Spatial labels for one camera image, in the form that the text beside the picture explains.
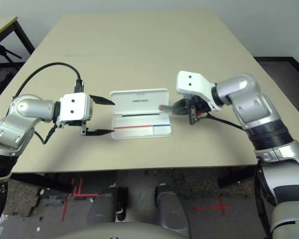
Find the black baseboard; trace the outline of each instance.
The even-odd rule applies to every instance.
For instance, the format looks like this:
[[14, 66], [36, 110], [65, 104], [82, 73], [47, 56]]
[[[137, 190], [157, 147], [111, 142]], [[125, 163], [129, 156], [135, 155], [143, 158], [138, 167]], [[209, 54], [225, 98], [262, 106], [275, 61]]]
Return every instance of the black baseboard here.
[[[14, 63], [17, 67], [22, 67], [25, 62], [15, 62]], [[11, 63], [0, 63], [0, 68], [8, 68], [8, 67], [14, 67]]]
[[256, 56], [254, 58], [258, 62], [287, 61], [299, 72], [299, 62], [291, 56]]

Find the metal stand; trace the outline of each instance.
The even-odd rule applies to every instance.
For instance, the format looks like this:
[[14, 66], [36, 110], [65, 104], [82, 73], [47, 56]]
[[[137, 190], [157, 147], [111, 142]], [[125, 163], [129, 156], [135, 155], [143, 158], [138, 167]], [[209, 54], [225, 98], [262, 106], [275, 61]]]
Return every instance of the metal stand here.
[[253, 177], [255, 170], [256, 166], [248, 166], [237, 172], [231, 173], [228, 176], [219, 178], [217, 180], [218, 186], [224, 188], [234, 183], [240, 183], [243, 180]]
[[50, 188], [65, 193], [72, 192], [71, 184], [58, 183], [35, 173], [13, 173], [10, 178], [40, 188]]
[[23, 43], [23, 45], [31, 55], [34, 52], [35, 48], [17, 21], [15, 21], [13, 24], [11, 24], [9, 27], [7, 27], [4, 31], [0, 33], [0, 42], [13, 31], [16, 33], [20, 41]]

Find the red tape mark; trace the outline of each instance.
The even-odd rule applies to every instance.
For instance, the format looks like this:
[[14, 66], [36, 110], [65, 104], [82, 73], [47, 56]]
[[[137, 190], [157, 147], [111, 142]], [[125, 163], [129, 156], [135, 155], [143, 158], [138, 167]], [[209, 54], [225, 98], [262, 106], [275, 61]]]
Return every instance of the red tape mark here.
[[219, 203], [220, 203], [220, 206], [221, 206], [221, 213], [224, 216], [225, 215], [225, 210], [224, 210], [223, 203], [221, 201], [221, 196], [220, 195], [218, 196], [218, 199], [219, 199]]
[[[71, 185], [74, 185], [74, 183], [75, 183], [75, 178], [72, 178]], [[72, 193], [69, 194], [69, 196], [70, 197], [71, 196], [73, 196], [73, 197], [97, 197], [99, 195], [98, 193], [81, 193], [82, 184], [83, 184], [83, 179], [81, 178], [78, 193], [76, 193], [77, 187], [74, 186], [74, 190]], [[64, 209], [63, 209], [63, 214], [62, 214], [62, 222], [64, 222], [64, 220], [65, 220], [65, 215], [66, 215], [67, 209], [68, 209], [68, 200], [65, 199]]]
[[65, 215], [66, 215], [66, 210], [67, 210], [67, 209], [68, 209], [68, 200], [65, 199], [64, 209], [63, 209], [63, 215], [62, 215], [62, 222], [64, 222]]
[[83, 183], [83, 179], [80, 179], [80, 185], [79, 185], [79, 194], [81, 193], [81, 189], [82, 189], [82, 183]]

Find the floor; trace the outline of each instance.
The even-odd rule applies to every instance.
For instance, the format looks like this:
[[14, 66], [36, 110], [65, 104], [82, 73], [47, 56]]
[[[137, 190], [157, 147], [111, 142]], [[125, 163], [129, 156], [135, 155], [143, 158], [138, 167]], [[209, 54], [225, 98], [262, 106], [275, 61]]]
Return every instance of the floor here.
[[[259, 64], [299, 111], [299, 73], [288, 62]], [[5, 70], [5, 73], [1, 73], [3, 76], [7, 74], [8, 70]], [[159, 183], [168, 183], [177, 192], [182, 205], [187, 208], [193, 239], [263, 238], [264, 231], [253, 199], [252, 180], [220, 189], [216, 180], [226, 174], [228, 171], [225, 168], [123, 170], [117, 171], [111, 178], [115, 178], [117, 186], [129, 187], [127, 222], [157, 224], [154, 189]], [[99, 192], [100, 188], [109, 186], [113, 180], [90, 179], [89, 183], [89, 187]], [[33, 203], [29, 200], [22, 203], [23, 209], [16, 208], [16, 205], [20, 205], [20, 200], [25, 200], [26, 197], [17, 197], [26, 191], [23, 184], [22, 187], [9, 190], [9, 206], [6, 208], [9, 216], [0, 224], [3, 227], [0, 239], [52, 238], [86, 226], [85, 219], [93, 198], [69, 198], [68, 203], [65, 203], [60, 196], [60, 200], [56, 200], [60, 203], [55, 203], [54, 206], [44, 206], [45, 201], [41, 200], [32, 210], [31, 217], [21, 217], [23, 209], [24, 214], [28, 214], [30, 207], [27, 205]], [[37, 197], [36, 190], [33, 189], [31, 193], [31, 199]]]

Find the red stripe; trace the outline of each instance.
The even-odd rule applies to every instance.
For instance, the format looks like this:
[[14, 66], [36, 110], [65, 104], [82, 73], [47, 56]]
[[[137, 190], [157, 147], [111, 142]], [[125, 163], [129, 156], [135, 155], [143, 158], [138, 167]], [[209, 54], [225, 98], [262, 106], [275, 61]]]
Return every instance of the red stripe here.
[[68, 209], [68, 200], [65, 199], [64, 209], [63, 209], [63, 215], [62, 215], [62, 222], [64, 222], [65, 214], [66, 214], [66, 210], [67, 210], [67, 209]]
[[220, 203], [220, 206], [221, 206], [221, 213], [224, 216], [225, 215], [225, 210], [224, 210], [223, 203], [221, 201], [221, 196], [220, 195], [218, 196], [218, 199], [219, 199], [219, 203]]
[[74, 194], [74, 197], [97, 197], [98, 193], [82, 193], [82, 194]]
[[209, 210], [209, 209], [226, 209], [226, 208], [230, 208], [230, 206], [209, 206], [209, 207], [196, 207], [196, 208], [192, 208], [194, 211], [199, 211], [199, 210]]
[[119, 129], [119, 128], [141, 128], [141, 127], [152, 127], [153, 125], [138, 125], [138, 126], [124, 126], [124, 127], [113, 127], [113, 129]]
[[81, 193], [82, 183], [83, 183], [83, 179], [81, 178], [80, 179], [80, 185], [79, 185], [79, 192], [78, 192], [79, 194]]

